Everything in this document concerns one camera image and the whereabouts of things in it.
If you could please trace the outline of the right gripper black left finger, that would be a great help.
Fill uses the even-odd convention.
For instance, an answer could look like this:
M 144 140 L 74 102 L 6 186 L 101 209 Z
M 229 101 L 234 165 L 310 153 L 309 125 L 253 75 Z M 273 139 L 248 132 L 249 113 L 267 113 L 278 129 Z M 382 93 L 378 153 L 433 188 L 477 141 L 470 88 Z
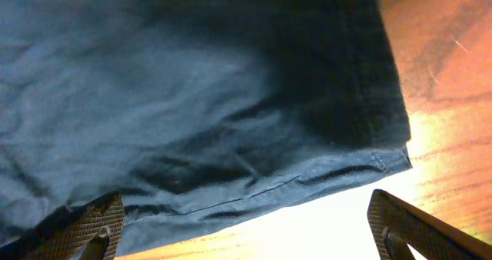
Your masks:
M 124 226 L 121 196 L 110 192 L 86 205 L 49 215 L 22 238 L 1 247 L 2 259 L 111 260 Z

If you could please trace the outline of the navy blue shorts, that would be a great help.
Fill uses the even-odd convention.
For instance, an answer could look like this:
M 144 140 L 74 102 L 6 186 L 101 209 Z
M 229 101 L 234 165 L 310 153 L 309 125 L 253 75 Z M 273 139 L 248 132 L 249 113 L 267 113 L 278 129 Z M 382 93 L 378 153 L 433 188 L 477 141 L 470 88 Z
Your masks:
M 1 0 L 1 244 L 121 194 L 119 255 L 411 167 L 378 0 Z

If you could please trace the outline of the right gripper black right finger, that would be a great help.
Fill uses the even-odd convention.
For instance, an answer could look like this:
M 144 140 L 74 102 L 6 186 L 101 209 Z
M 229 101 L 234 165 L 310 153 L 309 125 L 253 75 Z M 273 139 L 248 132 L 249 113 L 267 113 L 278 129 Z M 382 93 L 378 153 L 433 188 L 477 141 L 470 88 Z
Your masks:
M 375 189 L 367 220 L 381 260 L 491 260 L 491 245 L 448 225 L 396 196 Z

